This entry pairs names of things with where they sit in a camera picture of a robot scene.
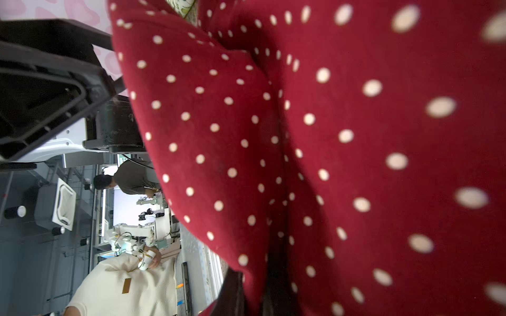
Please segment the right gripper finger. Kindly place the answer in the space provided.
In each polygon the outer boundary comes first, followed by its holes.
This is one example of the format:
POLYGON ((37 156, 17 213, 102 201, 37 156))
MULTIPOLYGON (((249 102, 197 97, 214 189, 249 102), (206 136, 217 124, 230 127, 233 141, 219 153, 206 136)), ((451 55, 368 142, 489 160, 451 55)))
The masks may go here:
POLYGON ((246 300, 242 282, 243 274, 228 268, 220 294, 211 316, 245 316, 246 300))

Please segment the red polka dot skirt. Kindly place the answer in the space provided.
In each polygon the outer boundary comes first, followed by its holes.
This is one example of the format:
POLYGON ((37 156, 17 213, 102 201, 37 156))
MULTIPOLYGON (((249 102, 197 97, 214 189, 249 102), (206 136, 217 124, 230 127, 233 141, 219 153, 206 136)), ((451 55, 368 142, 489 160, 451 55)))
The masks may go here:
POLYGON ((505 314, 505 2, 109 1, 176 217, 246 315, 505 314))

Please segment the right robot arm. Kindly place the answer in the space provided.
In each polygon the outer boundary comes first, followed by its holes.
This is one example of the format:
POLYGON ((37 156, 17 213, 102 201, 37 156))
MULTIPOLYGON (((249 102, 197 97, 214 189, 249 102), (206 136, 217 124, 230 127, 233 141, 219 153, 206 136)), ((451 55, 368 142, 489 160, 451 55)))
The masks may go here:
POLYGON ((65 19, 1 23, 1 314, 61 315, 113 255, 116 214, 92 179, 147 159, 122 78, 102 67, 111 36, 65 19))

